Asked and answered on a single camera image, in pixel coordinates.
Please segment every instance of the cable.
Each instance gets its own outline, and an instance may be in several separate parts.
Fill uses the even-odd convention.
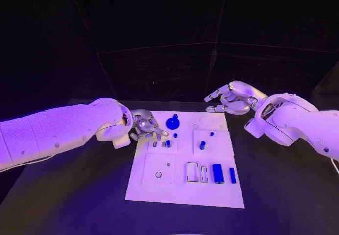
[[[51,156],[48,156],[48,157],[44,157],[44,158],[43,158],[43,159],[40,159],[40,160],[28,161],[28,162],[25,162],[25,163],[21,163],[21,164],[18,164],[18,165],[14,165],[14,166],[11,166],[11,167],[5,168],[4,170],[0,170],[0,173],[1,173],[1,172],[4,172],[4,171],[7,171],[7,170],[9,170],[9,169],[11,169],[11,168],[14,168],[14,167],[18,167],[18,166],[22,166],[22,165],[28,165],[28,164],[31,164],[31,163],[41,162],[41,161],[44,161],[44,160],[47,160],[47,159],[50,159],[54,155],[51,155]]]
[[[331,161],[333,167],[334,167],[334,169],[335,169],[335,171],[337,171],[337,175],[339,175],[339,170],[337,170],[337,166],[335,166],[335,164],[334,164],[333,158],[330,158],[330,161]]]

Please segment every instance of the dark table surface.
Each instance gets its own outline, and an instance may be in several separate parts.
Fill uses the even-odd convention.
[[[206,103],[120,102],[129,109],[203,111]],[[339,232],[339,176],[305,141],[289,147],[226,114],[245,209],[125,201],[135,141],[87,143],[25,167],[0,206],[0,234],[308,235]]]

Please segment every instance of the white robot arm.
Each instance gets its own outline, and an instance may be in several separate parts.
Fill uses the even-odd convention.
[[[301,138],[317,153],[339,160],[339,111],[318,111],[294,94],[266,96],[243,82],[233,81],[204,98],[220,95],[221,105],[207,106],[207,112],[245,114],[255,111],[245,130],[259,137],[265,134],[278,144],[289,146]]]
[[[0,172],[82,146],[92,135],[112,141],[113,148],[126,146],[141,135],[168,135],[151,112],[128,110],[110,98],[96,99],[89,105],[48,109],[25,117],[0,122]]]

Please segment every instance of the white board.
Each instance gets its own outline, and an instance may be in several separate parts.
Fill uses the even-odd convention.
[[[168,136],[155,140],[144,137],[136,142],[125,200],[243,208],[233,149],[223,113],[151,111],[158,126]],[[165,128],[165,120],[177,114],[180,127]],[[170,140],[171,147],[161,147]],[[197,182],[187,182],[197,163]],[[213,183],[211,165],[220,164],[223,184]],[[236,183],[230,183],[229,168],[234,169]]]

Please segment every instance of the round hole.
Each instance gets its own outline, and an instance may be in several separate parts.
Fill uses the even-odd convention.
[[[159,172],[155,173],[155,177],[157,177],[157,178],[161,177],[161,173],[159,173]]]

